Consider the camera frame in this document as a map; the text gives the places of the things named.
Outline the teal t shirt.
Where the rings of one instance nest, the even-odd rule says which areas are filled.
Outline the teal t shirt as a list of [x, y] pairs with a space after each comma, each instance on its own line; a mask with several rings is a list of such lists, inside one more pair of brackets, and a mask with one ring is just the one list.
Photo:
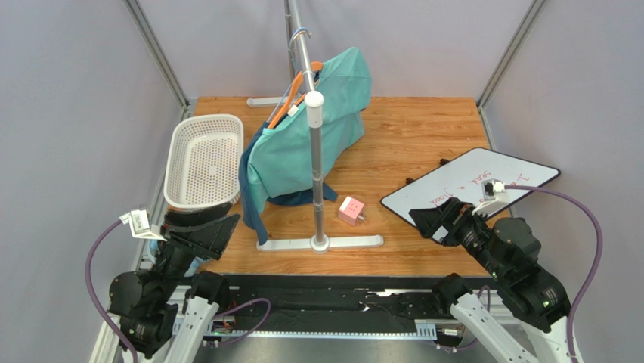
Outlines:
[[[348, 48], [324, 62], [316, 89], [324, 97], [323, 172], [328, 174], [344, 150], [365, 133], [361, 113], [370, 104], [372, 77], [361, 51]], [[307, 111], [300, 104], [275, 129], [263, 129], [247, 168], [255, 206], [261, 213], [269, 198], [312, 189], [311, 140]]]

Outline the orange plastic hanger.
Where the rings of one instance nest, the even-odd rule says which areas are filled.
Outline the orange plastic hanger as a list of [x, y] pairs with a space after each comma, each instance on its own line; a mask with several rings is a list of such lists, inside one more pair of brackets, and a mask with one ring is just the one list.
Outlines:
[[288, 112], [292, 108], [293, 103], [298, 106], [304, 101], [304, 95], [299, 96], [298, 98], [296, 97], [303, 82], [304, 77], [302, 75], [302, 72], [298, 72], [289, 87], [286, 100], [276, 111], [276, 113], [268, 120], [268, 124], [265, 126], [265, 129], [275, 129], [281, 123], [281, 121], [288, 116]]

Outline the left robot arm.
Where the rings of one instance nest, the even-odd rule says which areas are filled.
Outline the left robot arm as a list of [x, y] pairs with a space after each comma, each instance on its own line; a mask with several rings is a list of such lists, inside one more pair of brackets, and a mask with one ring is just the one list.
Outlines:
[[229, 279], [210, 271], [192, 277], [182, 305], [169, 300], [195, 259], [221, 258], [240, 220], [231, 207], [171, 211], [162, 225], [143, 209], [121, 216], [134, 237], [162, 243], [152, 268], [122, 273], [110, 285], [108, 311], [119, 317], [122, 345], [135, 361], [192, 362], [215, 314], [230, 305]]

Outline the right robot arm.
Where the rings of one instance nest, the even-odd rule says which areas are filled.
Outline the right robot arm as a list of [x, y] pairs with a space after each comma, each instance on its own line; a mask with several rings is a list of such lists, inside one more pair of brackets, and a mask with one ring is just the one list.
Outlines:
[[572, 309], [563, 284], [538, 263], [540, 241], [522, 218], [501, 218], [489, 227], [473, 205], [452, 197], [439, 207], [409, 212], [422, 237], [462, 246], [497, 285], [502, 303], [520, 321], [528, 352], [485, 308], [456, 273], [434, 289], [442, 309], [463, 323], [498, 362], [581, 362]]

